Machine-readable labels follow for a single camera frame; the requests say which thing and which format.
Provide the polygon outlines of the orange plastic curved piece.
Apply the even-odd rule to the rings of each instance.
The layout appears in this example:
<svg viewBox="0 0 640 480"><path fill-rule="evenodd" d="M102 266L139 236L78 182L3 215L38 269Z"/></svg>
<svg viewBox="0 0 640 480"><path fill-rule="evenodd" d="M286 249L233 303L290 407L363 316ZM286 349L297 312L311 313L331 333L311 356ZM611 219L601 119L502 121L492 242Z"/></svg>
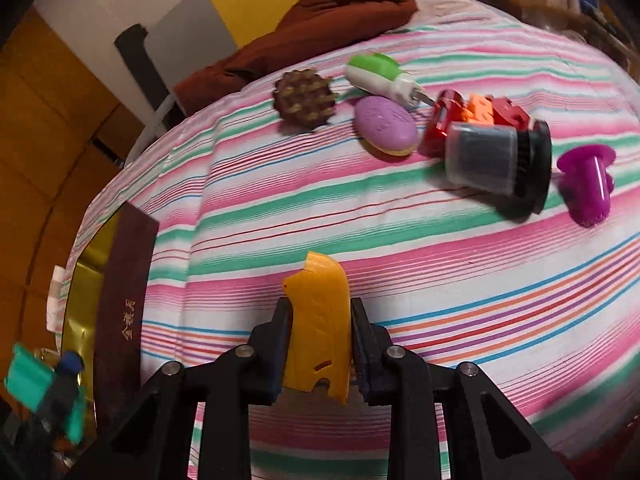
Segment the orange plastic curved piece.
<svg viewBox="0 0 640 480"><path fill-rule="evenodd" d="M352 374L352 311L347 275L329 256L308 252L303 270L282 284L293 322L283 385L311 392L329 385L330 399L348 402Z"/></svg>

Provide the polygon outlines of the clear jar black lid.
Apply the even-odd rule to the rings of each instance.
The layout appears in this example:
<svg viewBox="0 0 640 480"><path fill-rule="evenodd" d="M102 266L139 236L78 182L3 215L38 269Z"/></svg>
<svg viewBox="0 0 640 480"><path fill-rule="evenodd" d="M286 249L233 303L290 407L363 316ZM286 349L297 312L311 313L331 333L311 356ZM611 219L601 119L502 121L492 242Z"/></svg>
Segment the clear jar black lid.
<svg viewBox="0 0 640 480"><path fill-rule="evenodd" d="M453 122L446 132L445 171L449 181L517 200L533 214L544 209L551 163L550 129L540 120L525 131Z"/></svg>

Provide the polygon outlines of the purple plastic mold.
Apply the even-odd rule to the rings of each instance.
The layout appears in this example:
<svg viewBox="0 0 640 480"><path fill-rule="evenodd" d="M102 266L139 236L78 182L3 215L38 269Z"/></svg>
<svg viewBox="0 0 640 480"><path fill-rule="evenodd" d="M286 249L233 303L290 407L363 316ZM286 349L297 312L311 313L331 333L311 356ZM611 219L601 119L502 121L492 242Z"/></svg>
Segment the purple plastic mold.
<svg viewBox="0 0 640 480"><path fill-rule="evenodd" d="M578 146L558 159L560 192L580 226L591 228L608 218L615 186L608 167L615 159L614 148L604 144Z"/></svg>

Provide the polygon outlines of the red cylindrical sharpener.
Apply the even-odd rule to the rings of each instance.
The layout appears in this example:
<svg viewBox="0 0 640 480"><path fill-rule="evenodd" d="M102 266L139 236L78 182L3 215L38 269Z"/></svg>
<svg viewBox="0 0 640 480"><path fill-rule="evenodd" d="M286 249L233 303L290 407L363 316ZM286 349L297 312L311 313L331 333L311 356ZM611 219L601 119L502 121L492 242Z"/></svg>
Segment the red cylindrical sharpener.
<svg viewBox="0 0 640 480"><path fill-rule="evenodd" d="M421 150L427 157L443 158L446 152L447 129L452 122L462 122L464 101L454 90L439 92L428 120Z"/></svg>

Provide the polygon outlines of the orange linking cubes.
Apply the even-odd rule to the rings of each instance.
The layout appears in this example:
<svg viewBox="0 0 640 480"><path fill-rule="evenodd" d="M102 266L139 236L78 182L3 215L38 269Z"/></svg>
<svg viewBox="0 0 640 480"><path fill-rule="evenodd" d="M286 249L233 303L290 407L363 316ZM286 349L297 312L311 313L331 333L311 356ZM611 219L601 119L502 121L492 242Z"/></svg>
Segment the orange linking cubes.
<svg viewBox="0 0 640 480"><path fill-rule="evenodd" d="M480 94L471 94L461 113L464 122L479 125L493 125L494 107L490 99Z"/></svg>

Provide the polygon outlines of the red puzzle piece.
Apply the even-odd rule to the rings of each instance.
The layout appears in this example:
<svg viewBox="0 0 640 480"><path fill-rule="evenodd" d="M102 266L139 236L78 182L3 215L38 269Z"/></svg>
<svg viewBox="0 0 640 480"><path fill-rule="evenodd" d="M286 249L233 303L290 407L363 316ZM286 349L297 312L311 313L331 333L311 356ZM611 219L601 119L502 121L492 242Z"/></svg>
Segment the red puzzle piece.
<svg viewBox="0 0 640 480"><path fill-rule="evenodd" d="M492 118L494 124L498 126L513 127L518 131L526 131L528 129L530 118L525 110L515 105L505 96L488 96L488 101L492 106Z"/></svg>

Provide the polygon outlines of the teal plastic mold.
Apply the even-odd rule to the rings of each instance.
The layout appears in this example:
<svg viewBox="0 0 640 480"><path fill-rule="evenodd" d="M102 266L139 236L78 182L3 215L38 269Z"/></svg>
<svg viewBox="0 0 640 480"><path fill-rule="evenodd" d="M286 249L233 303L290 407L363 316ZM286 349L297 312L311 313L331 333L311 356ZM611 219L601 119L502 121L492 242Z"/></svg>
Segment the teal plastic mold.
<svg viewBox="0 0 640 480"><path fill-rule="evenodd" d="M52 367L20 344L16 344L3 382L10 396L35 413L47 390L53 385L54 376ZM70 414L63 422L65 437L73 445L78 445L84 437L86 390L79 382L77 388L78 393L73 400Z"/></svg>

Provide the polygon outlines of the gold tin box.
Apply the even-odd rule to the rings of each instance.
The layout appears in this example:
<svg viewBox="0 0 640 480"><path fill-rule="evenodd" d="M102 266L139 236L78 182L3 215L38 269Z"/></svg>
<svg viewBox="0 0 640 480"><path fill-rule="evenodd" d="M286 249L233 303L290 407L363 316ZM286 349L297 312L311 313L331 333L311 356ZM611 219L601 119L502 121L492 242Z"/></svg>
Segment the gold tin box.
<svg viewBox="0 0 640 480"><path fill-rule="evenodd" d="M84 361L84 370L79 374L78 384L85 389L90 401L94 399L93 353L96 346L96 318L119 217L120 212L114 212L79 255L66 299L62 352L76 352Z"/></svg>

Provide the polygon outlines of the striped bed sheet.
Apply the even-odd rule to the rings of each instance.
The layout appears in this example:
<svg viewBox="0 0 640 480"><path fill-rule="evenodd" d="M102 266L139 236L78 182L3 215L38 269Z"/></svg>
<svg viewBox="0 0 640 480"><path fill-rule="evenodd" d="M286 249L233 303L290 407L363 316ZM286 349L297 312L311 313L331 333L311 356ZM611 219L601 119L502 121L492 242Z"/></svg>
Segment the striped bed sheet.
<svg viewBox="0 0 640 480"><path fill-rule="evenodd" d="M429 94L506 96L552 148L614 148L612 210L590 229L551 190L510 218L420 153L369 151L344 68L382 52ZM458 13L309 62L336 115L291 132L272 77L188 118L88 207L78 258L123 203L160 225L141 324L143 377L209 362L264 322L308 252L341 263L393 341L433 363L477 362L579 479L639 474L639 87L596 49L510 18Z"/></svg>

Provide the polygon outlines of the purple oval soap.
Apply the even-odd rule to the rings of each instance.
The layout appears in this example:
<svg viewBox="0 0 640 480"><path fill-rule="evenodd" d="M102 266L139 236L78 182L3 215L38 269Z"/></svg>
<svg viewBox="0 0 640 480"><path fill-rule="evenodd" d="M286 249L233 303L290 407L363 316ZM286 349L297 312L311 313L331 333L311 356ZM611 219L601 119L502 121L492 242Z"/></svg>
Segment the purple oval soap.
<svg viewBox="0 0 640 480"><path fill-rule="evenodd" d="M412 116L382 96L366 96L356 103L354 128L372 148L390 156L410 155L419 141Z"/></svg>

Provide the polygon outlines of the brown spiky massage brush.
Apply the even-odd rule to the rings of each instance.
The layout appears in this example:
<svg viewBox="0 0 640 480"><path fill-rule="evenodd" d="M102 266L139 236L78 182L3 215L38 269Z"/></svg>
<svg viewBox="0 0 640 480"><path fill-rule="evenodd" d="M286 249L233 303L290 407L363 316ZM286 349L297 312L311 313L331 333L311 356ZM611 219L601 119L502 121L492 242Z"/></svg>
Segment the brown spiky massage brush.
<svg viewBox="0 0 640 480"><path fill-rule="evenodd" d="M313 68L291 70L274 84L273 107L285 122L314 130L335 115L338 94L331 84Z"/></svg>

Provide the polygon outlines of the green white plug-in device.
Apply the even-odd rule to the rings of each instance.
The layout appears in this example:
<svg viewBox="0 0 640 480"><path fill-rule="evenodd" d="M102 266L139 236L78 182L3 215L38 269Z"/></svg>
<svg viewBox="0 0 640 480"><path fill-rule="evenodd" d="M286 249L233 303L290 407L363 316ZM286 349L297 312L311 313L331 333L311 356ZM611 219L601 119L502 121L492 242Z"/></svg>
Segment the green white plug-in device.
<svg viewBox="0 0 640 480"><path fill-rule="evenodd" d="M424 103L434 106L413 76L404 72L398 62L383 53L357 54L345 65L345 78L355 88L382 96L405 108Z"/></svg>

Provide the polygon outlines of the rust brown quilt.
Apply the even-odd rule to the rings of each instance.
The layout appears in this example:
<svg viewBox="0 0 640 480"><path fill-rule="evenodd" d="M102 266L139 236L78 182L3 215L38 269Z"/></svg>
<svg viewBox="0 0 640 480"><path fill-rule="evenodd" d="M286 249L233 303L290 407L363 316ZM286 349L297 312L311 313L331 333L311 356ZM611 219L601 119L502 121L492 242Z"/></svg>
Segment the rust brown quilt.
<svg viewBox="0 0 640 480"><path fill-rule="evenodd" d="M298 0L273 32L194 73L174 88L188 116L288 66L408 24L416 0Z"/></svg>

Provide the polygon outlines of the multicolour headboard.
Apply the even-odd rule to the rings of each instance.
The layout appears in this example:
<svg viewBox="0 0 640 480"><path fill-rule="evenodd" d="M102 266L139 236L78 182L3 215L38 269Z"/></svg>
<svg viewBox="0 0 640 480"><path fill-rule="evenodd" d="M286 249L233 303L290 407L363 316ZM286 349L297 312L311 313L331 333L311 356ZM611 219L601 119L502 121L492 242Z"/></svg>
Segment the multicolour headboard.
<svg viewBox="0 0 640 480"><path fill-rule="evenodd" d="M177 101L180 82L273 32L298 0L181 0L151 28L137 24L115 40L161 125L188 116Z"/></svg>

